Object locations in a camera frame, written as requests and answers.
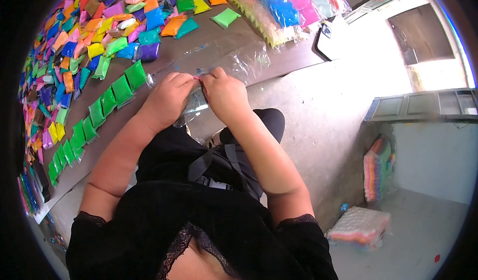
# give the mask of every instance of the person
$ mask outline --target person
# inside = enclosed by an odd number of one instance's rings
[[[221,68],[200,81],[226,125],[217,146],[172,126],[198,80],[167,75],[87,180],[70,278],[337,279],[309,192],[280,146],[282,113],[251,110],[245,86]],[[125,192],[136,163],[138,183]]]

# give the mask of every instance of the black strap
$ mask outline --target black strap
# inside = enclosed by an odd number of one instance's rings
[[[203,175],[204,172],[212,163],[212,153],[213,149],[208,150],[205,154],[197,158],[194,162],[189,165],[189,171],[187,173],[187,180],[191,182],[196,182],[196,180]]]

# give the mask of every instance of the concrete floor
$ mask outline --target concrete floor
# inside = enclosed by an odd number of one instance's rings
[[[362,157],[380,132],[378,126],[362,125],[371,101],[411,92],[400,51],[385,22],[374,20],[373,14],[364,16],[351,25],[351,32],[342,59],[247,89],[253,109],[277,108],[284,113],[281,145],[302,175],[324,231],[336,221],[343,203],[364,202]],[[198,139],[224,127],[210,110],[189,126]],[[83,187],[84,181],[79,182],[50,211],[67,242]]]

